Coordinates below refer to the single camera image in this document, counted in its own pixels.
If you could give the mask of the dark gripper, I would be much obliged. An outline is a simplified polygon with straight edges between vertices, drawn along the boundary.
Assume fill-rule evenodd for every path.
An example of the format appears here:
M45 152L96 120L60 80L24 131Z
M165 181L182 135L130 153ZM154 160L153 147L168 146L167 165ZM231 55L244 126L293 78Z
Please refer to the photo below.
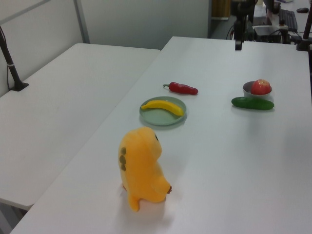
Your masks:
M234 22L234 39L236 40L235 50L241 51L244 40L244 22L241 20L236 20Z

